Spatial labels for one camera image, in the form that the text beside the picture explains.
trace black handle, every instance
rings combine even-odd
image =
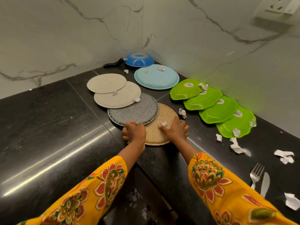
[[[121,65],[122,63],[124,63],[124,59],[120,58],[115,63],[108,63],[108,64],[103,65],[103,68],[117,67],[117,66]]]

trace fork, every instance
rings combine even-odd
[[[264,169],[265,167],[260,164],[256,164],[255,167],[252,169],[250,173],[250,177],[252,179],[252,189],[255,189],[255,184],[260,180]]]

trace marble wall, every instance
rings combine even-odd
[[[144,0],[143,52],[300,137],[300,25],[254,19],[260,2]]]
[[[143,0],[1,0],[0,98],[142,48]]]

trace speckled tan plate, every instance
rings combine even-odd
[[[147,136],[146,145],[158,146],[165,145],[170,141],[167,140],[165,134],[158,128],[158,125],[162,122],[167,122],[167,128],[171,128],[174,116],[178,116],[177,113],[170,107],[159,103],[159,111],[156,118],[145,125]]]

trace person's left hand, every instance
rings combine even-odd
[[[123,140],[127,141],[129,144],[133,141],[139,141],[145,143],[146,141],[146,128],[142,122],[137,126],[135,121],[130,121],[125,124],[125,127],[122,129]]]

